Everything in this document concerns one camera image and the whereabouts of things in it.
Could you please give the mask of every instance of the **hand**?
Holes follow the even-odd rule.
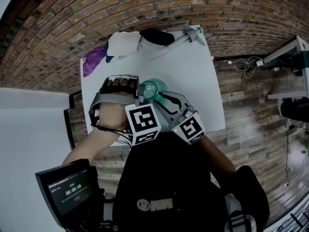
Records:
[[[127,86],[127,79],[115,79],[114,81],[109,80],[107,86],[121,85]],[[135,82],[131,82],[129,84],[130,87],[136,87]],[[128,94],[126,92],[113,92],[112,94],[125,95],[129,97],[134,97],[132,94]],[[119,103],[111,103],[111,102],[103,102],[100,104],[99,109],[99,126],[103,126],[109,129],[120,130],[123,131],[128,123],[126,110],[124,104]]]

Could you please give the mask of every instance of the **robotic hand exoskeleton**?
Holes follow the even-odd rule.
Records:
[[[135,82],[135,88],[107,86],[107,82],[115,78],[128,79],[129,83]],[[113,92],[120,91],[133,94],[134,97],[112,94]],[[155,139],[161,130],[161,125],[153,104],[143,98],[144,91],[145,85],[139,84],[138,76],[109,76],[104,81],[89,108],[91,126],[99,130],[120,134],[125,137],[131,145],[137,145]],[[170,91],[160,92],[159,94],[166,99],[166,102],[162,104],[158,101],[154,101],[154,105],[157,111],[159,111],[169,123],[169,129],[189,144],[200,139],[204,135],[205,128],[198,112],[185,96]],[[126,105],[126,115],[129,124],[124,131],[111,130],[98,126],[98,111],[102,102],[114,102]]]

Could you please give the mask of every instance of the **white cable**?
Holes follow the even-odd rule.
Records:
[[[264,66],[266,65],[266,63],[265,63],[265,61],[264,61],[263,59],[261,59],[261,58],[259,58],[259,57],[256,57],[256,56],[250,57],[247,61],[241,58],[241,59],[238,59],[238,60],[236,60],[236,61],[234,61],[234,62],[231,62],[231,64],[234,63],[234,68],[235,68],[236,70],[238,70],[239,72],[243,72],[243,73],[244,73],[244,76],[245,76],[247,79],[250,79],[250,78],[253,76],[253,73],[255,72],[255,69],[256,69],[256,67],[257,67],[257,66],[255,67],[255,69],[253,70],[253,72],[252,72],[252,74],[251,74],[250,77],[247,77],[247,76],[246,76],[246,71],[249,69],[250,64],[251,64],[252,62],[255,62],[255,60],[252,60],[251,62],[249,62],[249,60],[250,60],[251,58],[258,58],[258,59],[260,59],[260,60],[263,61],[263,65],[264,65]],[[244,63],[244,64],[245,64],[245,69],[244,69],[244,70],[239,70],[239,69],[236,68],[235,64],[238,63],[238,62]]]

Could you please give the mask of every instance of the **cable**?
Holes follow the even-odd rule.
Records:
[[[124,134],[128,134],[130,136],[132,136],[132,134],[128,133],[128,132],[123,132],[123,131],[119,131],[119,130],[111,130],[109,128],[106,128],[106,127],[103,127],[103,126],[95,126],[95,125],[91,125],[92,127],[94,128],[97,128],[99,130],[103,130],[103,131],[109,131],[109,132],[112,132],[112,133],[115,133],[115,134],[118,134],[119,136],[123,136],[124,138],[128,139],[130,141],[130,139],[126,136],[124,136],[122,133]]]
[[[257,66],[256,66],[255,69],[253,70],[253,72],[252,72],[252,74],[251,74],[250,77],[247,77],[247,76],[246,76],[246,71],[249,69],[250,64],[251,64],[252,62],[255,62],[255,60],[252,60],[251,62],[249,62],[249,60],[250,60],[251,58],[258,58],[258,59],[260,59],[260,60],[263,61],[263,63],[264,63],[263,65],[264,65],[264,66],[266,65],[265,61],[264,61],[263,59],[257,57],[257,56],[252,56],[252,57],[250,57],[247,61],[241,58],[241,59],[238,59],[238,60],[236,60],[236,61],[234,61],[234,62],[231,62],[231,64],[234,63],[234,68],[235,68],[236,70],[238,70],[239,72],[243,72],[243,73],[244,73],[244,76],[245,76],[247,79],[250,79],[250,78],[253,76],[253,73],[255,72],[255,69],[257,68]],[[238,63],[238,62],[244,63],[244,64],[245,64],[245,69],[244,69],[244,70],[239,70],[239,69],[236,68],[235,64]]]
[[[288,169],[288,151],[289,151],[289,132],[290,129],[288,129],[288,136],[287,136],[287,147],[286,147],[286,163],[285,163],[285,172],[286,172],[286,179],[288,181],[288,185],[290,185],[290,179],[289,179],[289,171],[290,169]]]
[[[132,145],[129,142],[127,142],[127,141],[123,141],[123,140],[117,139],[116,142],[119,143],[119,144],[123,144],[123,145],[129,145],[130,148],[132,149]]]
[[[291,170],[290,168],[288,169],[288,151],[289,151],[289,132],[291,129],[293,129],[294,127],[298,127],[298,128],[302,128],[302,129],[305,129],[305,130],[308,130],[304,127],[300,127],[300,126],[296,126],[296,125],[290,125],[289,126],[289,129],[287,131],[287,147],[286,147],[286,165],[285,165],[285,171],[286,171],[286,178],[287,178],[287,181],[288,181],[288,185],[290,185],[290,179],[289,179],[289,171]],[[306,154],[306,156],[304,157],[303,161],[302,161],[302,169],[293,177],[291,178],[291,180],[294,180],[305,168],[305,165],[304,165],[304,162],[307,158],[308,154]]]

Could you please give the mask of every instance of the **timer display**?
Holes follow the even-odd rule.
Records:
[[[94,193],[90,180],[90,172],[86,169],[48,185],[53,201],[62,216]]]
[[[71,193],[77,191],[77,190],[80,189],[80,188],[82,188],[82,185],[81,185],[81,184],[77,185],[76,187],[73,187],[71,190],[67,190],[67,191],[66,191],[66,195],[69,196]]]

